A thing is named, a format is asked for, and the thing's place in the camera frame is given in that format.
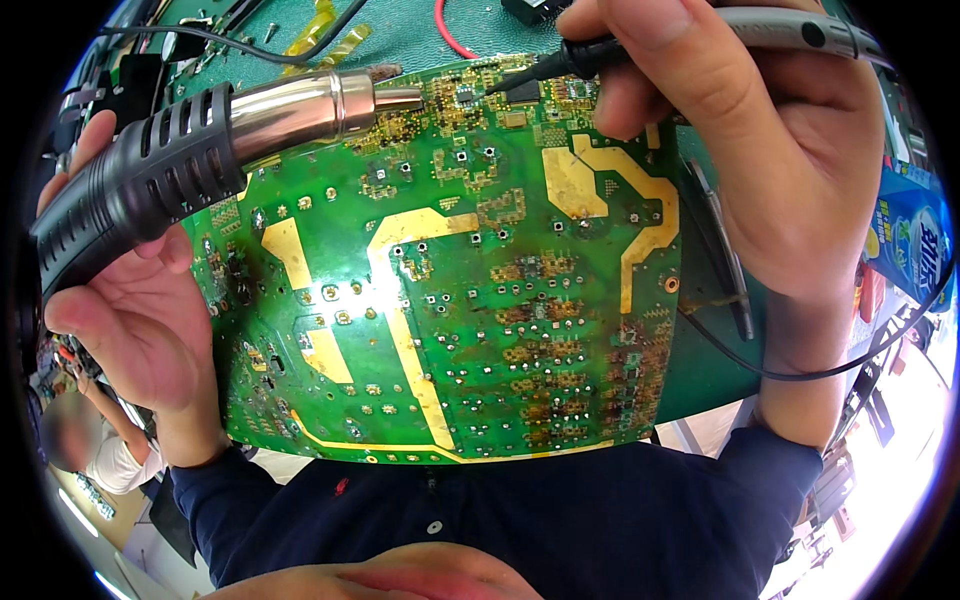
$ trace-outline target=metal nozzle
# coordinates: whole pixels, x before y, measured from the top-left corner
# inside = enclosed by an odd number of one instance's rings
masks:
[[[419,110],[423,108],[423,97],[415,87],[383,87],[373,91],[373,105],[377,112]]]
[[[373,89],[365,69],[317,71],[233,94],[230,127],[238,162],[316,142],[334,144],[363,135],[382,110],[422,108],[415,87]]]

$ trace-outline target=person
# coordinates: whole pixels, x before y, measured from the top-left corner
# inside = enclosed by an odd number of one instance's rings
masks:
[[[841,364],[883,149],[872,67],[748,51],[706,0],[577,0],[557,27],[613,33],[633,59],[601,73],[600,133],[633,138],[672,106],[702,137],[734,249],[769,290],[764,366]],[[90,121],[74,170],[112,125],[105,113]],[[717,459],[625,444],[450,468],[318,460],[279,486],[221,427],[191,259],[171,227],[54,295],[45,318],[82,340],[118,393],[156,411],[176,499],[224,587],[216,597],[756,598],[842,405],[842,377],[765,378],[754,423]]]
[[[51,411],[40,421],[40,442],[47,460],[60,470],[81,471],[101,490],[116,494],[131,492],[164,470],[166,464],[160,453],[150,446],[143,430],[120,404],[80,366],[73,373],[77,391],[102,416],[102,437],[90,439],[83,411]]]

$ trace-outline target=green circuit board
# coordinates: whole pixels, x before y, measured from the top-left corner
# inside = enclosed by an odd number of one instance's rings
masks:
[[[604,138],[574,78],[481,98],[530,60],[380,84],[424,109],[255,165],[184,221],[234,440],[399,465],[649,435],[680,286],[673,126]]]

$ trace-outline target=red wire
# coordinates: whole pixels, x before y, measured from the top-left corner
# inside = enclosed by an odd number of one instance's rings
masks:
[[[437,24],[437,31],[440,32],[440,36],[463,58],[479,59],[480,57],[457,43],[457,40],[446,30],[446,24],[444,23],[444,1],[445,0],[437,0],[437,3],[433,5],[433,22]]]

